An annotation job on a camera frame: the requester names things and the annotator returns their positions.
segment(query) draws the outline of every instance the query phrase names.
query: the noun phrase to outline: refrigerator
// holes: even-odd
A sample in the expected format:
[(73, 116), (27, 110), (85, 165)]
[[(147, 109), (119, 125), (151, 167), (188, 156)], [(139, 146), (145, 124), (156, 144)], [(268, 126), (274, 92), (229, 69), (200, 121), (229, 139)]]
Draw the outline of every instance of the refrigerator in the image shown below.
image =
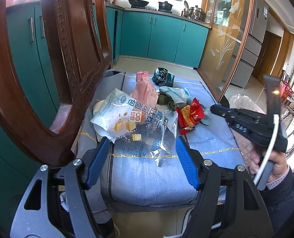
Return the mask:
[[(245, 9), (244, 9), (243, 15), (247, 15), (248, 4), (245, 4), (244, 8)], [(254, 0), (252, 19), (251, 19), (251, 24), (249, 26), (249, 33), (246, 39), (246, 43), (245, 43), (240, 61), (238, 62), (235, 73), (231, 79), (231, 83), (234, 85), (245, 88), (253, 72), (259, 52), (262, 47), (262, 42), (264, 40), (266, 25), (267, 25), (267, 18), (268, 18), (267, 16), (268, 16), (268, 5), (263, 0)], [(240, 34), (238, 37), (239, 40), (242, 39), (242, 34), (244, 33), (245, 24), (246, 24), (246, 19), (243, 18), (242, 24), (240, 26)], [(227, 79), (232, 69), (239, 47), (240, 47), (240, 43), (236, 42), (230, 63), (227, 67), (223, 80)]]

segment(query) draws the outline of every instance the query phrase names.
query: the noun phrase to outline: human hand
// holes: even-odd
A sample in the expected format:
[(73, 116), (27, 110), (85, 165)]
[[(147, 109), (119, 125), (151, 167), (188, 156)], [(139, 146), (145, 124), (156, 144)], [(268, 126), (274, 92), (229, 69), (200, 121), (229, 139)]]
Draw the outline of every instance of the human hand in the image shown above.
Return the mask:
[[(257, 174), (259, 170), (258, 164), (260, 161), (260, 155), (257, 153), (255, 148), (253, 148), (250, 152), (250, 159), (251, 159), (250, 172), (251, 174), (255, 175)], [(269, 160), (273, 161), (275, 165), (274, 165), (273, 171), (271, 172), (269, 176), (267, 183), (275, 181), (276, 179), (283, 176), (288, 168), (285, 153), (277, 152), (273, 150), (270, 154)]]

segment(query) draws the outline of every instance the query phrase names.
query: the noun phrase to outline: cabinet handle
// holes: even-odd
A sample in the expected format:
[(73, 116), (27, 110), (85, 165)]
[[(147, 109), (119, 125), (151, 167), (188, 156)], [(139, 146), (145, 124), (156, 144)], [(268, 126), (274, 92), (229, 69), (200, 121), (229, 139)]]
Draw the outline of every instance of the cabinet handle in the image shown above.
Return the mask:
[(35, 33), (33, 31), (33, 28), (34, 28), (34, 24), (33, 24), (33, 18), (30, 18), (29, 19), (29, 22), (30, 22), (30, 31), (31, 31), (31, 41), (30, 41), (30, 44), (32, 44), (34, 41), (35, 41)]
[(40, 23), (41, 23), (41, 39), (45, 38), (46, 36), (44, 35), (44, 22), (43, 22), (43, 16), (40, 16)]

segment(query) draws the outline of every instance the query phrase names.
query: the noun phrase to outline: dark jacket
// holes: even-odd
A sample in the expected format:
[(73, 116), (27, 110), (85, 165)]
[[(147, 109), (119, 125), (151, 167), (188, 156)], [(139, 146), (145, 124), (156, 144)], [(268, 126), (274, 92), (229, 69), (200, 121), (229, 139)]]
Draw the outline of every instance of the dark jacket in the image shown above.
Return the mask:
[(275, 188), (261, 192), (274, 233), (288, 219), (294, 210), (294, 173), (289, 170), (285, 179)]

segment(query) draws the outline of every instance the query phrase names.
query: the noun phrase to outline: metal screw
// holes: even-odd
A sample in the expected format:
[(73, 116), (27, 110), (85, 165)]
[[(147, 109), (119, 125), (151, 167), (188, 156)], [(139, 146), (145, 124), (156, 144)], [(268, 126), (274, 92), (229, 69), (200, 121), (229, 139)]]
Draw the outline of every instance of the metal screw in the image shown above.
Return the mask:
[(238, 169), (240, 172), (244, 172), (244, 171), (245, 171), (245, 167), (242, 166), (242, 165), (238, 165), (238, 166), (237, 166), (237, 169)]
[(209, 160), (209, 159), (205, 159), (203, 161), (203, 163), (204, 163), (205, 166), (211, 166), (213, 164), (213, 162), (211, 160)]
[(42, 172), (46, 171), (48, 168), (49, 168), (49, 167), (48, 167), (47, 165), (42, 165), (42, 166), (40, 166), (40, 170), (41, 170)]
[(81, 163), (82, 163), (82, 160), (79, 158), (73, 160), (73, 165), (75, 166), (79, 166)]

